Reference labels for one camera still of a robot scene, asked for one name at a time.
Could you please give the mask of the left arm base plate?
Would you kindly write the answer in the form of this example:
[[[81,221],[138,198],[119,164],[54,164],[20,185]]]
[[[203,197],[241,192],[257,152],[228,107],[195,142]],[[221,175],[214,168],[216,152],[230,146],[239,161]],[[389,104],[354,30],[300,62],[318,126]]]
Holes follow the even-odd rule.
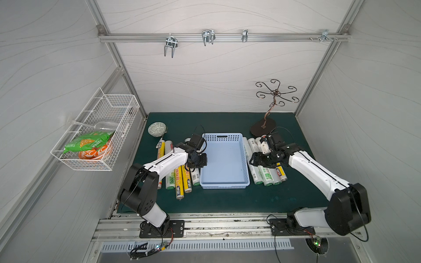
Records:
[[[161,227],[155,227],[144,221],[140,224],[139,238],[182,238],[184,237],[184,220],[169,220]]]

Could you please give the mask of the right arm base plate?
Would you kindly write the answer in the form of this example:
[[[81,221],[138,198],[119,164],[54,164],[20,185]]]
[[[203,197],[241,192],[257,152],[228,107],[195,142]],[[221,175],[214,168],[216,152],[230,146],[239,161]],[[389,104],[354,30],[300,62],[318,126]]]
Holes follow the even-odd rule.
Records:
[[[313,227],[290,226],[287,219],[270,218],[266,220],[272,236],[315,236]]]

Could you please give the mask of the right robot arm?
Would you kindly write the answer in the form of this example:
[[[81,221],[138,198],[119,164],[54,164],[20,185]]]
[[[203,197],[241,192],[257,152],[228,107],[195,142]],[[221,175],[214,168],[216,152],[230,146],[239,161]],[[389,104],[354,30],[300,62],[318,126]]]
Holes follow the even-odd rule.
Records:
[[[268,153],[254,153],[249,164],[272,169],[287,164],[305,176],[326,197],[326,207],[294,211],[290,216],[294,226],[330,228],[336,234],[346,236],[361,227],[365,229],[371,222],[366,188],[336,176],[296,144],[271,149]]]

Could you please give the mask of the light blue plastic basket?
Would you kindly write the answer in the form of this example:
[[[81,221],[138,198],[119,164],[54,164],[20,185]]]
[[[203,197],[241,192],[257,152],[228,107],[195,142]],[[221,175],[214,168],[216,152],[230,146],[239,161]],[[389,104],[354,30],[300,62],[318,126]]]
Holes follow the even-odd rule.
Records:
[[[204,133],[207,165],[200,169],[205,190],[243,189],[250,176],[241,133]]]

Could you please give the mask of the white wrap roll group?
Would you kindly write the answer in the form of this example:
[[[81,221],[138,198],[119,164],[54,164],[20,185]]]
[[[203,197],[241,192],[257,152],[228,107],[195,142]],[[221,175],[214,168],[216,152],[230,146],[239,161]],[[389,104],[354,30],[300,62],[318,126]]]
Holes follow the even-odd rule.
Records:
[[[190,172],[191,180],[194,186],[200,185],[200,169],[195,168],[193,171]]]

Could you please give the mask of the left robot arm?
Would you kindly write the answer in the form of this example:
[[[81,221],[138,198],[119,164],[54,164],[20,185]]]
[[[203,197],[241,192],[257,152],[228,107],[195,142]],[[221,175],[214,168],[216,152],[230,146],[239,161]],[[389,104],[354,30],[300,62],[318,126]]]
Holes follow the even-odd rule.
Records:
[[[153,162],[132,165],[119,190],[118,200],[154,227],[160,228],[167,224],[169,216],[156,203],[159,182],[180,166],[195,169],[206,165],[206,153],[180,144]]]

